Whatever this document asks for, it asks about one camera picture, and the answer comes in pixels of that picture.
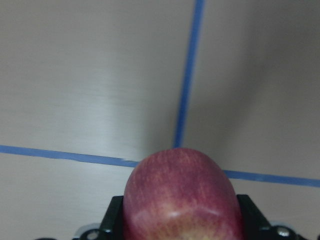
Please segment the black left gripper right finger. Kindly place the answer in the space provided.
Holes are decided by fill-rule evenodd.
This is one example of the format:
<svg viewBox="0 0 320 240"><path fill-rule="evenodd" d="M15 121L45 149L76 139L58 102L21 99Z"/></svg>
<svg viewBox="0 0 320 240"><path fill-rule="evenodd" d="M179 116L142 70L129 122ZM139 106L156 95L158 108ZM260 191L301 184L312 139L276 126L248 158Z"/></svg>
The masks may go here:
<svg viewBox="0 0 320 240"><path fill-rule="evenodd" d="M247 194L236 195L246 240L268 240L271 224Z"/></svg>

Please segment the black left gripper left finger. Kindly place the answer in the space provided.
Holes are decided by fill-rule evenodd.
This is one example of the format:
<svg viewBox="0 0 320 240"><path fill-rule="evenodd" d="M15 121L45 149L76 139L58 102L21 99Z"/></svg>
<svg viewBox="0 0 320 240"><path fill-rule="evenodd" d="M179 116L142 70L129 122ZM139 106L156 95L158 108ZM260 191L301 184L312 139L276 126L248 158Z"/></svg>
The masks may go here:
<svg viewBox="0 0 320 240"><path fill-rule="evenodd" d="M123 196L112 197L100 223L101 240L123 240Z"/></svg>

